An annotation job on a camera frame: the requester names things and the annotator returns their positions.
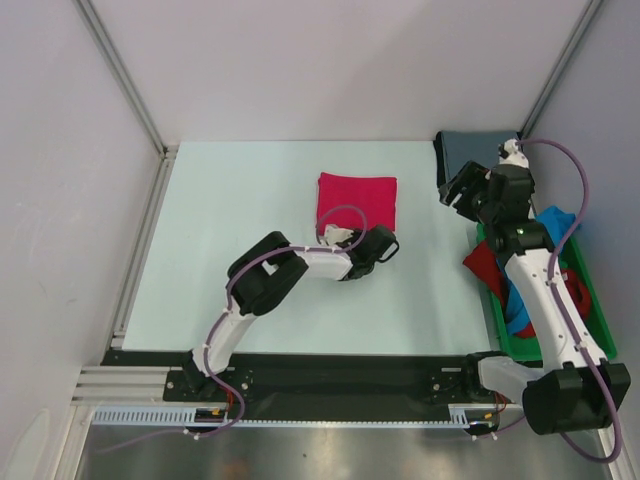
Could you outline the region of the pink t shirt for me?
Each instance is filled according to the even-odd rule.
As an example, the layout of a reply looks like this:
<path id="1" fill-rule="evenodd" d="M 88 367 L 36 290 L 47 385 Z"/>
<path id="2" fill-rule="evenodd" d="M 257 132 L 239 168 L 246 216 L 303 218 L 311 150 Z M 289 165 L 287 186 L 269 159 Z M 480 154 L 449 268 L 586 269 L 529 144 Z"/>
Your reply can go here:
<path id="1" fill-rule="evenodd" d="M 328 224 L 356 229 L 384 225 L 396 230 L 396 177 L 352 177 L 322 172 L 318 179 L 316 225 L 323 233 Z"/>

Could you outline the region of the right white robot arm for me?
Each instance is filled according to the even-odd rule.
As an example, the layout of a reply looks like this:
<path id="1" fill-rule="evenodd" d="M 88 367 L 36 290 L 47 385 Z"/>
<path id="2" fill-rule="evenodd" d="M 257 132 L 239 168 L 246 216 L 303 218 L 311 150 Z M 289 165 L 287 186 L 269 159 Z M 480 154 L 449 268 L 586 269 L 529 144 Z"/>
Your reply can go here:
<path id="1" fill-rule="evenodd" d="M 619 428 L 618 409 L 631 378 L 608 361 L 566 288 L 547 228 L 530 217 L 534 180 L 528 168 L 467 162 L 439 189 L 442 204 L 483 226 L 490 250 L 520 294 L 534 327 L 542 366 L 505 354 L 475 354 L 461 376 L 463 393 L 484 401 L 495 391 L 519 403 L 538 435 Z"/>

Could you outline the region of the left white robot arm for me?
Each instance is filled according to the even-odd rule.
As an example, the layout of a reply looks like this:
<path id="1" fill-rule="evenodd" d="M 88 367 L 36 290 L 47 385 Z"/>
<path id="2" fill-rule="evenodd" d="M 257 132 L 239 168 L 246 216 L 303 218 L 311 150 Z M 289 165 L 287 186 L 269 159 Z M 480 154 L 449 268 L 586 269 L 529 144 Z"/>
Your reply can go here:
<path id="1" fill-rule="evenodd" d="M 269 233 L 229 267 L 226 305 L 204 342 L 183 362 L 187 389 L 202 400 L 214 397 L 220 373 L 249 327 L 278 307 L 304 277 L 358 280 L 398 250 L 395 234 L 384 225 L 364 230 L 330 226 L 316 246 L 293 245 L 282 232 Z"/>

